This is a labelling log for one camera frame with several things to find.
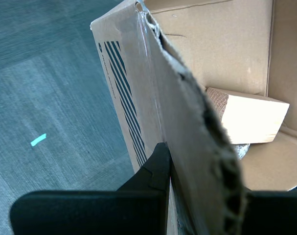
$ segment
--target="gray carpet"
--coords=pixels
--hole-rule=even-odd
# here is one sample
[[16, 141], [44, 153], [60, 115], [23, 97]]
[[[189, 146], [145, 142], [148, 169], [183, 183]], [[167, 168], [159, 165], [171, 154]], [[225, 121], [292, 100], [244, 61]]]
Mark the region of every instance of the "gray carpet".
[[0, 235], [27, 192], [115, 190], [132, 176], [90, 31], [119, 2], [0, 0]]

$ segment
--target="black plastic object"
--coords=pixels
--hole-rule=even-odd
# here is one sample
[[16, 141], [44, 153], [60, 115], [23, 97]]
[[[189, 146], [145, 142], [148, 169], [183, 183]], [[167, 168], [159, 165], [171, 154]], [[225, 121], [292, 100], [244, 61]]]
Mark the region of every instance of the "black plastic object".
[[242, 235], [297, 234], [297, 191], [251, 191]]
[[156, 145], [142, 168], [117, 191], [38, 191], [10, 211], [15, 235], [165, 235], [171, 156]]

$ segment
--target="blue striped print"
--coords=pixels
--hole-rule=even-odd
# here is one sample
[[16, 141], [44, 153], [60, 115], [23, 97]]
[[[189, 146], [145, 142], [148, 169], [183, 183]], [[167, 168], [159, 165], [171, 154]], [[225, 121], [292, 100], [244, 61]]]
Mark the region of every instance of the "blue striped print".
[[123, 77], [123, 79], [124, 79], [124, 81], [125, 81], [125, 84], [127, 85], [128, 89], [129, 89], [129, 92], [130, 92], [130, 94], [132, 95], [132, 93], [131, 93], [131, 88], [130, 88], [130, 85], [129, 85], [129, 82], [128, 82], [127, 78], [124, 76], [124, 73], [123, 73], [123, 71], [122, 71], [122, 68], [121, 68], [121, 66], [120, 66], [120, 64], [119, 64], [119, 62], [118, 62], [116, 56], [114, 55], [114, 51], [113, 51], [112, 47], [110, 46], [109, 42], [107, 42], [107, 45], [108, 45], [108, 47], [109, 47], [109, 49], [110, 49], [110, 51], [111, 51], [111, 53], [112, 53], [112, 55], [113, 55], [113, 57], [114, 57], [114, 60], [115, 60], [115, 62], [116, 62], [116, 64], [117, 64], [119, 70], [120, 70], [120, 73], [121, 73], [121, 75], [122, 75], [122, 77]]
[[119, 92], [119, 94], [120, 94], [120, 97], [122, 98], [122, 101], [123, 101], [123, 103], [124, 103], [124, 105], [125, 105], [125, 108], [126, 108], [126, 110], [128, 111], [128, 114], [130, 115], [130, 119], [132, 120], [132, 122], [133, 122], [133, 120], [135, 120], [135, 123], [136, 123], [136, 125], [135, 125], [135, 123], [133, 122], [133, 125], [134, 126], [137, 126], [137, 128], [138, 128], [138, 130], [140, 131], [140, 127], [139, 127], [139, 123], [138, 123], [138, 121], [137, 121], [137, 118], [134, 116], [134, 113], [132, 112], [132, 110], [131, 110], [131, 114], [130, 114], [130, 111], [129, 111], [129, 109], [127, 108], [127, 105], [125, 104], [125, 101], [124, 101], [124, 99], [125, 99], [125, 95], [124, 95], [124, 93], [123, 93], [123, 96], [124, 96], [124, 99], [123, 99], [123, 97], [122, 97], [122, 94], [121, 94], [121, 91], [120, 91], [120, 89], [121, 89], [121, 86], [120, 86], [120, 84], [119, 84], [119, 86], [117, 85], [117, 82], [116, 82], [116, 79], [114, 80], [114, 82], [115, 82], [115, 85], [117, 86], [117, 88], [118, 88], [118, 92]]
[[134, 134], [134, 132], [133, 132], [132, 129], [129, 128], [129, 131], [130, 131], [130, 135], [131, 135], [131, 138], [132, 138], [132, 140], [133, 140], [133, 143], [135, 143], [135, 146], [138, 147], [138, 153], [141, 155], [141, 157], [142, 157], [143, 159], [146, 159], [145, 152], [144, 152], [144, 150], [143, 150], [142, 145], [140, 145], [140, 140], [139, 140], [139, 138], [138, 138], [137, 136], [135, 136], [135, 134]]
[[133, 146], [135, 146], [135, 153], [136, 153], [137, 156], [138, 156], [138, 160], [140, 161], [141, 164], [144, 164], [144, 163], [145, 163], [145, 158], [143, 157], [143, 155], [141, 154], [140, 150], [138, 149], [138, 145], [137, 145], [137, 143], [134, 141], [134, 138], [133, 138], [133, 136], [132, 136], [132, 133], [131, 133], [130, 129], [129, 129], [129, 133], [130, 133], [131, 139], [132, 139], [132, 141], [133, 141]]
[[[124, 111], [125, 120], [129, 127], [129, 133], [133, 142], [132, 145], [136, 154], [137, 163], [141, 167], [147, 161], [146, 154], [145, 154], [145, 144], [141, 137], [141, 129], [137, 121], [137, 112], [131, 98], [132, 97], [131, 88], [130, 88], [129, 82], [127, 81], [126, 76], [123, 73], [123, 70], [124, 70], [125, 74], [127, 74], [123, 59], [119, 53], [119, 50], [121, 51], [120, 44], [118, 41], [116, 41], [116, 44], [118, 45], [119, 50], [116, 47], [114, 41], [111, 41], [111, 44], [112, 46], [110, 45], [109, 42], [107, 42], [107, 44], [104, 43], [105, 49], [110, 59], [110, 67], [114, 74], [114, 82], [120, 94], [120, 102]], [[119, 61], [117, 60], [117, 57], [114, 51], [123, 67], [123, 70], [119, 64]]]
[[117, 54], [117, 56], [118, 56], [118, 58], [119, 58], [119, 60], [120, 60], [120, 63], [121, 63], [121, 65], [122, 65], [122, 67], [123, 67], [123, 69], [124, 69], [124, 71], [125, 71], [125, 74], [127, 74], [127, 71], [125, 70], [125, 67], [124, 67], [124, 62], [123, 62], [123, 60], [122, 60], [122, 58], [121, 58], [121, 56], [120, 56], [120, 53], [119, 53], [117, 47], [115, 46], [114, 42], [111, 42], [111, 44], [112, 44], [113, 47], [114, 47], [115, 53]]
[[133, 104], [133, 102], [132, 102], [132, 99], [131, 99], [131, 97], [129, 96], [129, 93], [128, 93], [127, 89], [125, 88], [125, 85], [124, 85], [124, 83], [123, 83], [123, 81], [122, 81], [122, 79], [121, 79], [120, 73], [119, 73], [119, 71], [117, 70], [117, 68], [116, 68], [116, 66], [115, 66], [115, 63], [114, 63], [113, 60], [112, 60], [112, 57], [111, 57], [111, 55], [110, 55], [110, 53], [109, 53], [109, 51], [108, 51], [108, 49], [107, 49], [107, 47], [106, 47], [106, 44], [105, 44], [105, 48], [106, 48], [106, 51], [108, 52], [108, 55], [109, 55], [110, 60], [111, 60], [110, 66], [112, 67], [112, 65], [113, 65], [113, 66], [114, 66], [114, 69], [115, 69], [115, 71], [116, 71], [116, 73], [115, 73], [114, 70], [113, 70], [113, 68], [111, 68], [112, 71], [113, 71], [113, 73], [114, 73], [114, 76], [115, 76], [115, 78], [117, 79], [117, 82], [118, 82], [119, 86], [121, 86], [121, 84], [120, 84], [120, 82], [121, 82], [121, 83], [122, 83], [122, 86], [123, 86], [123, 88], [124, 88], [124, 90], [122, 90], [123, 95], [125, 96], [124, 91], [125, 91], [125, 93], [127, 94], [128, 100], [127, 100], [126, 97], [125, 97], [125, 99], [126, 99], [127, 102], [128, 102], [129, 108], [131, 109], [130, 104], [129, 104], [129, 101], [130, 101], [130, 103], [131, 103], [131, 105], [132, 105], [132, 107], [133, 107], [133, 110], [134, 110], [134, 112], [135, 112], [135, 115], [137, 116], [137, 111], [136, 111], [135, 106], [134, 106], [134, 104]]
[[118, 41], [117, 41], [117, 45], [118, 45], [118, 47], [119, 47], [119, 50], [121, 51], [120, 44], [119, 44], [119, 42], [118, 42]]

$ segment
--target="cardboard box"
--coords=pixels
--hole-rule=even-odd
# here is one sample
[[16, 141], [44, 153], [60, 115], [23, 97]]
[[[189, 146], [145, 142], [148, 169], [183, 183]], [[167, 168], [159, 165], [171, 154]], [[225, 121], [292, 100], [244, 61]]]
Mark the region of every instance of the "cardboard box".
[[272, 142], [290, 106], [266, 96], [212, 87], [206, 93], [232, 144]]
[[[166, 141], [194, 223], [189, 229], [235, 230], [243, 208], [238, 163], [202, 89], [290, 104], [275, 140], [252, 145], [240, 165], [250, 189], [296, 187], [297, 0], [145, 4], [150, 12], [125, 0], [91, 23], [133, 168]], [[231, 194], [239, 200], [230, 206]]]

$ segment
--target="wooden block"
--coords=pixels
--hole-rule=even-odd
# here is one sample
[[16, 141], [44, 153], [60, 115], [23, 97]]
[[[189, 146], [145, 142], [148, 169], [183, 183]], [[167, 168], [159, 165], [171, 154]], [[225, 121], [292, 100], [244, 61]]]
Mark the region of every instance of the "wooden block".
[[208, 88], [207, 94], [233, 144], [273, 141], [290, 106], [269, 97], [216, 88]]

